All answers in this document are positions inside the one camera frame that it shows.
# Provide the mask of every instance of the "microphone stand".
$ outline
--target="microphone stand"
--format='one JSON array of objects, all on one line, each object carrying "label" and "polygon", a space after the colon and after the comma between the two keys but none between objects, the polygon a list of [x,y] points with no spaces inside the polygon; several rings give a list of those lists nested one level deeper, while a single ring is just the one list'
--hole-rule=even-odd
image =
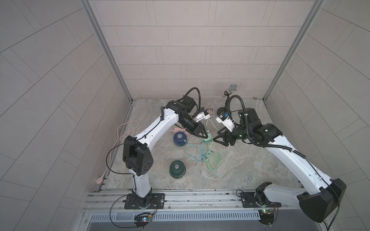
[{"label": "microphone stand", "polygon": [[232,92],[229,94],[227,91],[225,91],[223,94],[227,96],[226,101],[225,101],[225,107],[221,107],[221,108],[217,109],[217,115],[218,115],[218,116],[219,116],[222,112],[227,112],[226,106],[227,106],[227,104],[228,104],[228,101],[229,101],[229,99],[230,99],[230,95],[232,94]]}]

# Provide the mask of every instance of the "tiled wall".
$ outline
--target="tiled wall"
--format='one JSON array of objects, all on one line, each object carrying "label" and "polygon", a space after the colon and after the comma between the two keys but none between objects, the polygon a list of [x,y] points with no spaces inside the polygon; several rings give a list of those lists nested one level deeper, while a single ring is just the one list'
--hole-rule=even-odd
[{"label": "tiled wall", "polygon": [[0,230],[67,231],[127,106],[78,0],[0,1]]},{"label": "tiled wall", "polygon": [[191,87],[262,98],[313,1],[122,1],[90,4],[134,98]]},{"label": "tiled wall", "polygon": [[327,0],[267,100],[289,141],[347,184],[338,230],[370,230],[369,63],[370,1]]}]

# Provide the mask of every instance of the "white cable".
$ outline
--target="white cable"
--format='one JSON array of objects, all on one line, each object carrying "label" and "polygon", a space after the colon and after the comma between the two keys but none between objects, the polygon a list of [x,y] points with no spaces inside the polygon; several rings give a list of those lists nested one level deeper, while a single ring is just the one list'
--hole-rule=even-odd
[{"label": "white cable", "polygon": [[[127,132],[123,133],[123,135],[120,137],[120,134],[119,134],[119,131],[118,131],[118,130],[120,129],[120,127],[121,127],[121,126],[123,126],[123,125],[125,125],[125,124],[127,124],[127,123],[130,123],[130,122],[137,122],[137,123],[138,123],[138,125],[137,125],[136,127],[134,127],[133,129],[131,129],[131,130],[129,130],[129,131],[127,131]],[[119,125],[119,126],[117,127],[117,140],[116,140],[116,142],[114,143],[114,145],[112,146],[112,148],[113,148],[114,146],[116,146],[116,144],[117,144],[118,140],[120,140],[120,142],[124,142],[124,141],[122,140],[123,136],[124,136],[124,135],[126,135],[127,133],[129,133],[130,131],[133,131],[133,130],[137,129],[139,126],[140,126],[140,122],[139,122],[139,121],[137,121],[137,120],[131,120],[131,121],[128,121],[128,122],[126,122],[126,123],[123,123],[123,124]],[[110,164],[111,164],[111,158],[112,158],[112,152],[110,152],[110,153],[109,153],[109,162],[108,162],[108,165],[110,165]],[[101,184],[101,183],[103,182],[103,179],[104,179],[105,174],[107,173],[107,170],[108,170],[108,168],[106,167],[106,168],[105,168],[105,171],[103,172],[103,174],[101,175],[101,177],[99,177],[99,178],[96,180],[96,184]]]}]

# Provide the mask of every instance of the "vent grille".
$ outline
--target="vent grille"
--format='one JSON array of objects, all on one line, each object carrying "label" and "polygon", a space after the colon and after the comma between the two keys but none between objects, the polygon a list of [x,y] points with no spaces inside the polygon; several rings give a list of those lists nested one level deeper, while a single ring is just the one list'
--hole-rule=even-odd
[{"label": "vent grille", "polygon": [[[134,213],[111,213],[113,221],[132,221]],[[225,211],[159,211],[153,221],[222,221],[222,220],[260,220],[258,210]],[[110,222],[109,213],[93,213],[91,222]]]}]

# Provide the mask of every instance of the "marble floor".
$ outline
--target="marble floor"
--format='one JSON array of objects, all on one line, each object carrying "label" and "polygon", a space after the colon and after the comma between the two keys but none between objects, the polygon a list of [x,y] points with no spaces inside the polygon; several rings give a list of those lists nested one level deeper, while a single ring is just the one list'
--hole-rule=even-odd
[{"label": "marble floor", "polygon": [[[134,102],[129,120],[140,121],[140,126],[129,133],[135,136],[159,115],[160,106],[165,106],[171,99],[137,99]],[[269,113],[262,100],[244,100],[245,106],[254,108],[262,121],[262,124],[272,123]],[[202,99],[201,105],[205,108],[214,108],[215,111],[224,106],[225,99]],[[231,102],[231,110],[241,109],[238,100]],[[223,126],[211,118],[217,129]],[[129,124],[126,130],[135,126]],[[217,135],[217,130],[208,123],[212,137]],[[184,153],[188,147],[177,147],[173,143],[173,131],[167,131],[158,144],[152,150],[154,163],[149,171],[149,181],[153,189],[255,189],[265,181],[288,187],[299,187],[298,179],[283,165],[283,163],[266,149],[254,145],[248,145],[238,140],[234,146],[222,148],[221,161],[215,171],[210,171],[206,162],[198,162]],[[196,137],[188,137],[190,144],[200,144]],[[123,146],[120,146],[113,162],[112,169],[117,172],[128,173],[128,169],[122,160]],[[195,148],[187,150],[189,154],[195,154]],[[182,178],[175,179],[169,174],[169,166],[174,160],[181,160],[186,166],[186,173]],[[104,180],[102,188],[132,188],[132,177],[110,173]]]}]

